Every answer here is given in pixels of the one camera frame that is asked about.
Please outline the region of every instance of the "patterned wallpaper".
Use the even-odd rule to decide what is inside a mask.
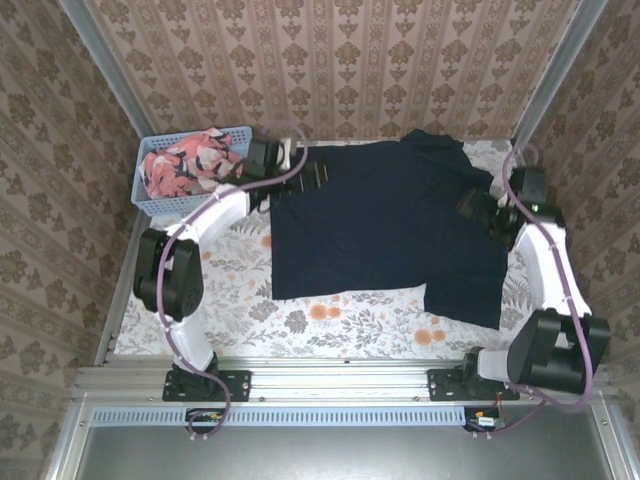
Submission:
[[[37,478],[100,340],[137,137],[57,2],[0,17],[0,478]]]
[[[611,0],[533,137],[640,445],[640,2]]]
[[[156,131],[509,138],[578,0],[89,0]]]

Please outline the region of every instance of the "t-shirt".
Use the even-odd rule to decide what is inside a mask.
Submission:
[[[426,283],[425,311],[499,328],[506,248],[456,210],[492,176],[462,146],[414,130],[399,142],[310,148],[329,181],[273,202],[273,298]]]

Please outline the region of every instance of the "basket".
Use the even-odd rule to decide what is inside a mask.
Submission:
[[[221,132],[229,133],[232,137],[229,150],[240,154],[246,158],[249,153],[251,143],[251,127],[220,128]],[[144,157],[154,148],[167,148],[180,141],[183,137],[195,132],[173,133],[170,135],[156,135],[144,137],[140,141],[138,148],[138,158],[136,160],[136,173],[133,177],[133,189],[131,191],[131,202],[150,217],[168,214],[187,214],[202,204],[209,196],[209,193],[201,195],[189,195],[185,197],[149,198],[144,188],[139,166]]]

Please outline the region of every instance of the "floral tablecloth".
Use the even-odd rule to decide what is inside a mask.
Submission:
[[[498,177],[508,149],[506,141],[465,144],[472,163]],[[501,193],[501,184],[496,179],[494,194]],[[153,224],[174,221],[165,217]],[[268,214],[241,220],[201,254],[207,337],[219,355],[457,359],[471,346],[507,345],[531,309],[524,266],[513,254],[503,287],[500,331],[423,312],[424,285],[271,300]],[[133,294],[115,353],[170,353],[153,314]]]

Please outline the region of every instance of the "floral cloth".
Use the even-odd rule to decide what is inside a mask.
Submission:
[[[150,198],[183,197],[212,192],[242,157],[229,150],[231,135],[215,127],[154,148],[140,164]]]
[[[465,144],[472,163],[499,175],[509,144]],[[493,193],[502,192],[500,181]],[[164,226],[176,219],[154,219]],[[531,306],[521,259],[509,257],[500,331],[422,311],[425,286],[271,300],[269,215],[233,225],[202,254],[207,337],[218,354],[254,357],[461,358],[471,346],[507,345]],[[160,325],[133,295],[116,354],[169,354]]]

